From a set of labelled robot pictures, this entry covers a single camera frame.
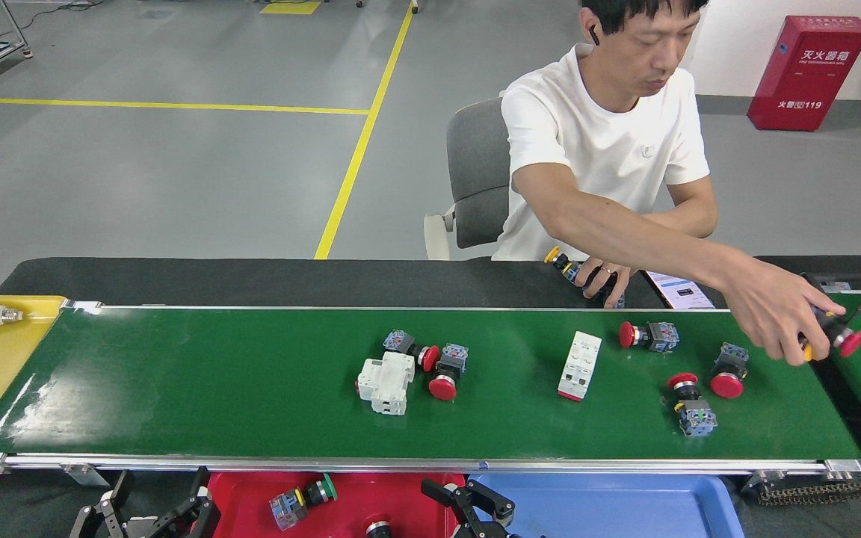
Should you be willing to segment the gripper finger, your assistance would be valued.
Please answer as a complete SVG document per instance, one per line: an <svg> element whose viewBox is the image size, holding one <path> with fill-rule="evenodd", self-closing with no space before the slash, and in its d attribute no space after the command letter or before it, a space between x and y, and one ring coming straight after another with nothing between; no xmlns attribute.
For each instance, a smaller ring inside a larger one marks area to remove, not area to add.
<svg viewBox="0 0 861 538"><path fill-rule="evenodd" d="M135 537L213 537L221 510L208 488L209 473L199 467L191 493L161 516L135 517Z"/></svg>
<svg viewBox="0 0 861 538"><path fill-rule="evenodd" d="M431 479L424 479L421 483L421 491L435 503L450 510L457 519L457 527L452 537L479 536L478 527L481 521L476 518L475 512L478 494L472 488L458 486L456 483L441 484Z"/></svg>
<svg viewBox="0 0 861 538"><path fill-rule="evenodd" d="M120 473L114 488L106 491L98 503L85 505L79 510L69 537L95 537L101 527L105 527L110 537L129 537L122 508L129 499L134 482L135 477L129 471Z"/></svg>
<svg viewBox="0 0 861 538"><path fill-rule="evenodd" d="M477 480L466 483L466 529L469 537L516 537L508 531L515 517L516 505Z"/></svg>

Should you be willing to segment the person's left hand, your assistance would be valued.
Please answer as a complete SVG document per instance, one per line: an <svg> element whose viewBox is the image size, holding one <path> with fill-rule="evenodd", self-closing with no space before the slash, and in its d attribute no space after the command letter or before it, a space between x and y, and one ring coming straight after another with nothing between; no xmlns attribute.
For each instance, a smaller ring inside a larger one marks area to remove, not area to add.
<svg viewBox="0 0 861 538"><path fill-rule="evenodd" d="M638 269L598 258L585 259L575 276L574 285L581 289L584 297L601 297L605 309L622 309L629 280Z"/></svg>

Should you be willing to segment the person's right hand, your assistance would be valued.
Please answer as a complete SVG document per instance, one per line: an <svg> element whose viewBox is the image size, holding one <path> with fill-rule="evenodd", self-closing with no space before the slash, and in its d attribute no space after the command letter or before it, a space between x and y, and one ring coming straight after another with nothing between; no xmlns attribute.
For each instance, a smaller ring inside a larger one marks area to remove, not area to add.
<svg viewBox="0 0 861 538"><path fill-rule="evenodd" d="M806 354L800 335L809 343L811 360L830 354L830 341L812 309L835 313L845 309L802 276L739 256L715 288L724 295L738 326L770 358L802 365Z"/></svg>

